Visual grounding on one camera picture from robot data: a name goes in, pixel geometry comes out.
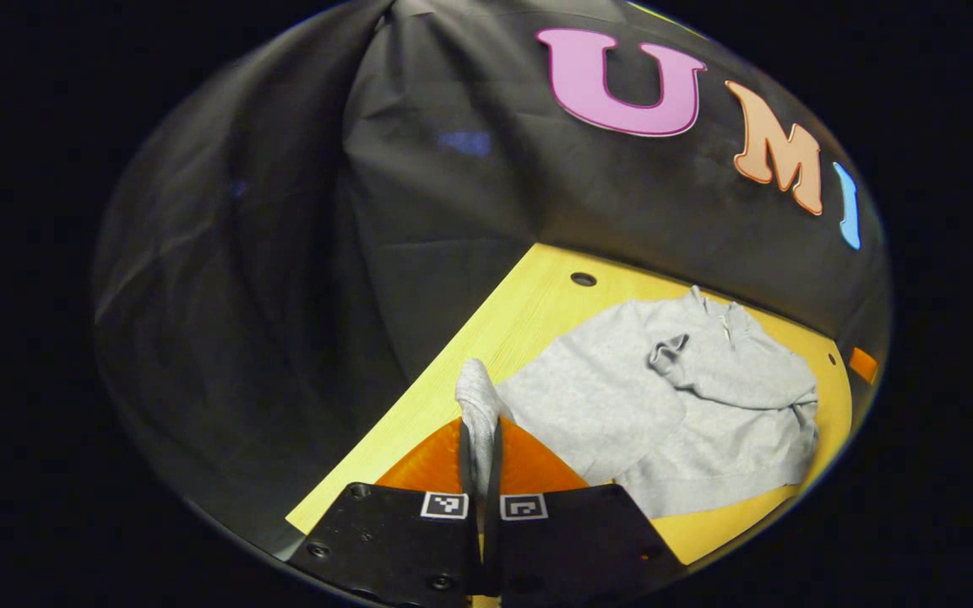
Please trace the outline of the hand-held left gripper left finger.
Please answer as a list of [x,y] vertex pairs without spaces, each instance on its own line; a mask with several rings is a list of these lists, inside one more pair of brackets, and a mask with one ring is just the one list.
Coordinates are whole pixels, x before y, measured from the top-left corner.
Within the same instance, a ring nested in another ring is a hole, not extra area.
[[470,438],[454,419],[374,482],[337,493],[293,567],[390,607],[470,607],[480,566]]

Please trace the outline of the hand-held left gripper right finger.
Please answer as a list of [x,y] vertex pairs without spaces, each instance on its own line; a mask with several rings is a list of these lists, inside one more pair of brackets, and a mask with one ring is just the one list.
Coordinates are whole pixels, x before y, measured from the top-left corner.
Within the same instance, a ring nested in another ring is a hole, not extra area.
[[622,607],[688,573],[624,487],[588,484],[506,418],[483,524],[483,593],[501,607]]

